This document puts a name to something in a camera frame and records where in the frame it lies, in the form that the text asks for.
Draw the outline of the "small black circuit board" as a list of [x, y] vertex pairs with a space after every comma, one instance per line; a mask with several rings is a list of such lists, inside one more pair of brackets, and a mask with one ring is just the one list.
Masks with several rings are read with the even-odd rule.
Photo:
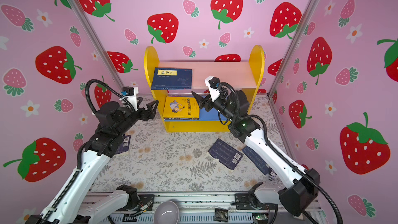
[[229, 211], [227, 209], [215, 208], [214, 221], [228, 223]]

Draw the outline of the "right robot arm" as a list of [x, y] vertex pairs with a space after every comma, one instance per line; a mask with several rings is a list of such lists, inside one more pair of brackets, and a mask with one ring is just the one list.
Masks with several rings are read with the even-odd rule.
[[332, 207], [337, 222], [343, 223], [336, 203], [320, 186], [319, 173], [314, 169], [305, 169], [274, 145], [267, 136], [265, 121], [258, 115], [248, 113], [250, 104], [245, 93], [234, 90], [228, 83], [210, 83], [208, 88], [206, 97], [192, 93], [199, 108], [207, 112], [215, 109], [223, 115], [230, 122], [228, 129], [233, 136], [271, 167], [284, 185], [284, 189], [278, 192], [279, 204], [293, 216], [304, 215], [315, 224], [316, 220], [306, 208], [322, 194]]

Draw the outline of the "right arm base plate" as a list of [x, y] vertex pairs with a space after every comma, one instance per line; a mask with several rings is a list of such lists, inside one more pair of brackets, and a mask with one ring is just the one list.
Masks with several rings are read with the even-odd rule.
[[235, 194], [232, 206], [238, 210], [275, 210], [276, 205], [272, 203], [260, 203], [254, 194], [243, 193]]

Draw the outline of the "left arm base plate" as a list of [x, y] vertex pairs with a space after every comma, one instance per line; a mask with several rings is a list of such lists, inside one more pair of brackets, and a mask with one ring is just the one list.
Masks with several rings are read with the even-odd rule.
[[144, 205], [147, 206], [146, 210], [152, 210], [155, 195], [151, 194], [138, 194], [137, 197], [133, 197], [133, 200], [128, 201], [127, 206], [120, 209], [120, 211], [133, 211], [137, 212]]

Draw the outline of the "yellow pink blue bookshelf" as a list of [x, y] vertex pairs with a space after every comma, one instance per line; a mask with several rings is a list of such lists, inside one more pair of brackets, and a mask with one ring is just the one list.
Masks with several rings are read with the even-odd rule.
[[[264, 50], [261, 46], [253, 47], [248, 62], [161, 62], [156, 49], [148, 46], [144, 54], [144, 69], [149, 86], [152, 86], [156, 68], [180, 68], [192, 69], [192, 91], [209, 90], [210, 102], [216, 100], [219, 91], [217, 84], [228, 83], [235, 90], [244, 92], [249, 102], [248, 112], [251, 111], [259, 90], [265, 67]], [[214, 120], [165, 120], [164, 110], [166, 98], [169, 92], [164, 90], [152, 90], [152, 96], [158, 100], [158, 110], [165, 130], [169, 133], [178, 132], [228, 132], [227, 125], [223, 125], [216, 110], [210, 111]]]

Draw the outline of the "navy blue book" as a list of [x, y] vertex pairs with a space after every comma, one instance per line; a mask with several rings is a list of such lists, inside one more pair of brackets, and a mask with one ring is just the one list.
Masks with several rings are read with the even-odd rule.
[[191, 89], [192, 73], [192, 69], [156, 67], [154, 70], [151, 90]]

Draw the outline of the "green lit circuit board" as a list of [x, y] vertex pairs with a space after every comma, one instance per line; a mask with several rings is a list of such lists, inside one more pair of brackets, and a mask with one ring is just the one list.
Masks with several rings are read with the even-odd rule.
[[268, 215], [266, 213], [253, 213], [252, 214], [253, 224], [268, 224]]

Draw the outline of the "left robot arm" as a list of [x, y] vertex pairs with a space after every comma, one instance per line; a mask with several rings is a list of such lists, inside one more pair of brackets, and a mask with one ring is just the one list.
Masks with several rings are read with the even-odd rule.
[[[96, 110], [90, 98], [92, 84], [103, 86], [124, 105], [111, 101]], [[79, 148], [77, 166], [55, 199], [39, 215], [30, 216], [26, 221], [28, 224], [98, 224], [120, 209], [139, 215], [148, 208], [148, 205], [142, 205], [137, 189], [127, 185], [119, 186], [111, 195], [84, 210], [80, 208], [94, 181], [123, 143], [125, 133], [138, 121], [155, 118], [159, 102], [155, 100], [140, 107], [142, 98], [137, 94], [138, 90], [133, 87], [123, 87], [118, 93], [98, 79], [86, 83], [85, 96], [99, 121], [97, 129]]]

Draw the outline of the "grey bowl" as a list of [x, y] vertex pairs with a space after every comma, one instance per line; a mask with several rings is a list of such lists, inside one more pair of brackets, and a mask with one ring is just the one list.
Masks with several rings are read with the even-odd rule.
[[154, 224], [177, 224], [179, 222], [179, 208], [173, 201], [161, 203], [153, 216]]

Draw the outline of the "yellow cartoon cover book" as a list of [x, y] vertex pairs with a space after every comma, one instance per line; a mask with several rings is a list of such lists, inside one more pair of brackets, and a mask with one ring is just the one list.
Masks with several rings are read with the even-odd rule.
[[200, 108], [195, 98], [168, 96], [163, 111], [165, 119], [199, 119]]

